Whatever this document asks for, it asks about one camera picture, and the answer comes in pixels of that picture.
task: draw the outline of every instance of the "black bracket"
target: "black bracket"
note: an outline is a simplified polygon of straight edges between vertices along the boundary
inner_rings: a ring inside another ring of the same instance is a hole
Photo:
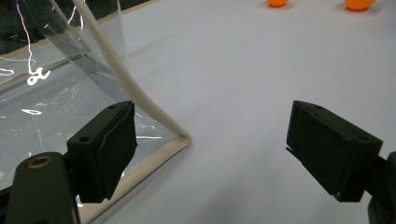
[[[294,101],[287,150],[338,202],[366,190],[371,224],[388,224],[396,207],[396,154],[378,156],[382,141],[319,105]]]
[[[83,203],[110,199],[136,147],[134,104],[107,107],[67,141],[66,154],[19,164],[13,185],[0,191],[0,223],[79,223],[76,196]]]

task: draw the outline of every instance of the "clear plastic bag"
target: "clear plastic bag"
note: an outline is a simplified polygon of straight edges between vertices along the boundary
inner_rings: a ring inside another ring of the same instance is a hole
[[[91,6],[122,58],[118,1]],[[66,141],[96,114],[128,100],[72,1],[18,0],[10,9],[13,32],[0,43],[17,38],[26,46],[3,48],[0,56],[0,189],[12,184],[21,161],[45,151],[65,153]],[[138,148],[127,169],[176,138],[139,107],[135,111]]]

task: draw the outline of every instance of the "white table surface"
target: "white table surface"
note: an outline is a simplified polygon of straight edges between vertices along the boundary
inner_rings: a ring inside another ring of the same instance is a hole
[[[287,150],[292,101],[396,150],[396,2],[160,0],[124,15],[129,67],[193,144],[98,223],[368,223]]]

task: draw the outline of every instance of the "ping pong ball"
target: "ping pong ball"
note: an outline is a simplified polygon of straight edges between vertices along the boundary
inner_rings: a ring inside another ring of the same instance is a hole
[[[362,11],[375,2],[375,0],[345,0],[346,1],[346,7],[350,10],[353,11]]]
[[[288,0],[267,0],[270,7],[283,7],[288,3]]]

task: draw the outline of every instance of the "white piping trim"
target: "white piping trim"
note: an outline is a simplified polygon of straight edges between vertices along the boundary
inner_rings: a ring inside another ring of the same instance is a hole
[[[108,37],[101,30],[99,23],[92,15],[87,4],[81,0],[73,0],[79,14],[86,22],[93,38],[99,45],[110,70],[125,90],[130,99],[140,108],[146,111],[153,119],[159,121],[165,128],[172,133],[179,135],[179,138],[160,148],[158,151],[149,156],[146,160],[136,166],[131,172],[128,172],[120,181],[116,192],[111,200],[105,200],[99,204],[86,204],[80,210],[82,223],[90,223],[98,216],[103,214],[111,205],[116,203],[132,188],[143,181],[147,176],[152,174],[158,167],[177,154],[180,150],[191,143],[190,134],[180,127],[169,115],[167,115],[159,106],[157,106],[138,86],[136,81],[129,74],[127,68],[122,63],[120,55],[111,45]]]

